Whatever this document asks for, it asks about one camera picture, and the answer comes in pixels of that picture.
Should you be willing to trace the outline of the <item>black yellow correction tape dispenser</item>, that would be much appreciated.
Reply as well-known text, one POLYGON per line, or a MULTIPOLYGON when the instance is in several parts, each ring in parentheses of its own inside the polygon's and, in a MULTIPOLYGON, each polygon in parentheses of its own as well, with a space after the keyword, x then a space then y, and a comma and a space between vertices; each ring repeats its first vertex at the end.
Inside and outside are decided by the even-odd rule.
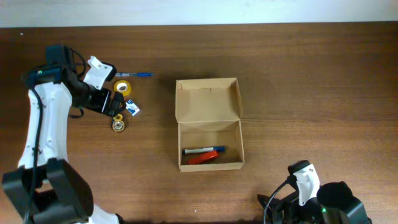
POLYGON ((113 117, 111 127, 114 132, 120 133, 124 131, 126 125, 123 121, 123 115, 122 114, 117 114, 116 116, 113 117))

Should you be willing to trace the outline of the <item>blue whiteboard marker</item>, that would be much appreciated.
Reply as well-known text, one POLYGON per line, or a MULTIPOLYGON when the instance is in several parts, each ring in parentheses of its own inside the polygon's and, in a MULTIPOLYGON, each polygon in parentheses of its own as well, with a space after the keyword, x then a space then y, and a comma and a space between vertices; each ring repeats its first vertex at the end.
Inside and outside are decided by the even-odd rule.
POLYGON ((196 149, 183 149, 182 154, 197 154, 211 151, 224 152, 225 150, 225 146, 202 147, 196 149))

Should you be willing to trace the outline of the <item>brown cardboard box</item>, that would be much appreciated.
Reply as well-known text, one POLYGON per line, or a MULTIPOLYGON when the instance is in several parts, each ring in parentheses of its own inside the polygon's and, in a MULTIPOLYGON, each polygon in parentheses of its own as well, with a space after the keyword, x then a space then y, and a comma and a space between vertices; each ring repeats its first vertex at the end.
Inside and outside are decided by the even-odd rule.
POLYGON ((241 119, 243 106, 237 78, 177 80, 175 117, 180 172, 238 170, 245 164, 241 119), (204 147, 224 147, 218 157, 189 164, 204 147))

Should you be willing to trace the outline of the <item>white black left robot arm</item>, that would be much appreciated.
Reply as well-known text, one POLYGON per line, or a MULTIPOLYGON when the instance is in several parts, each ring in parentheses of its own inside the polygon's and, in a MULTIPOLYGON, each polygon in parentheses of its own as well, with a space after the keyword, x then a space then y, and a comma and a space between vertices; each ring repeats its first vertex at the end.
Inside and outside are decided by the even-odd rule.
POLYGON ((123 95, 104 87, 116 67, 66 45, 47 47, 45 59, 22 77, 30 100, 27 140, 17 169, 2 177, 3 190, 24 223, 122 223, 95 205, 67 158, 70 108, 109 117, 125 109, 123 95))

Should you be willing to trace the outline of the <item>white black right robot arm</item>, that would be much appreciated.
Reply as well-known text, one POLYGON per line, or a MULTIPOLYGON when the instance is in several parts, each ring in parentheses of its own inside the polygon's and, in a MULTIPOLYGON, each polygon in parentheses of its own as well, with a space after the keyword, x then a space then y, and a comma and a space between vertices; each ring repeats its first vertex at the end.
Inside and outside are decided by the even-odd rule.
POLYGON ((313 164, 288 166, 289 176, 270 196, 258 195, 263 223, 371 224, 364 204, 346 182, 320 184, 313 164))

